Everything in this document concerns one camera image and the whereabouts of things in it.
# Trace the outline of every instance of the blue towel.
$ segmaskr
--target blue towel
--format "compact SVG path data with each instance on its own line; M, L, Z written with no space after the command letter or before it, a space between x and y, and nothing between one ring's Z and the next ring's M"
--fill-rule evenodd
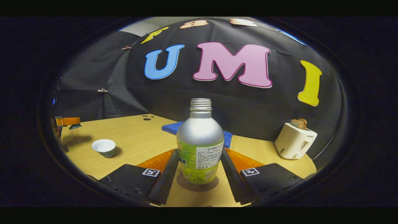
M174 123L174 124L167 124L162 126L162 130L165 132L172 133L173 135L176 135L178 132L179 127L184 123L183 121ZM224 132L224 147L229 149L231 146L231 139L232 139L232 134L229 132Z

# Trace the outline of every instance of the green label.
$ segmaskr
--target green label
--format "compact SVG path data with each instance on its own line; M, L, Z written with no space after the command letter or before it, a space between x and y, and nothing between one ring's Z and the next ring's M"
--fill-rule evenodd
M188 145L177 141L182 173L188 182L207 184L216 177L224 141L215 145Z

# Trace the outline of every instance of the bottle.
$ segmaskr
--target bottle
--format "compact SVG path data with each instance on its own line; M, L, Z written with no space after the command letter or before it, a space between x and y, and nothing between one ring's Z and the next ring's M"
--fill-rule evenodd
M182 173L189 183L207 184L216 177L224 147L224 132L211 117L211 100L191 99L190 117L177 132Z

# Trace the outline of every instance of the toaster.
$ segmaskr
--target toaster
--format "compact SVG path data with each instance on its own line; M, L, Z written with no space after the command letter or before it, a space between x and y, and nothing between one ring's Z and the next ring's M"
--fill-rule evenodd
M300 159L311 147L317 136L310 129L300 129L285 123L275 141L279 154L285 159Z

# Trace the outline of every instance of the wooden table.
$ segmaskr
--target wooden table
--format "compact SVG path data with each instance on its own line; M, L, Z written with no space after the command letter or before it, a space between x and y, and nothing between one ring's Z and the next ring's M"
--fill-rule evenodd
M137 165L176 148L176 136L161 130L162 125L176 121L145 115L147 117L137 115L82 122L82 127L72 130L64 128L62 142L69 149L65 154L82 172L101 179L123 164ZM105 158L94 151L91 144L98 139L113 140L117 147L116 156ZM278 163L301 178L316 172L308 155L298 160L283 159L271 141L233 135L230 149L263 164ZM167 204L162 207L243 206L234 200L222 163L217 170L217 178L207 187L202 186L186 183L178 166Z

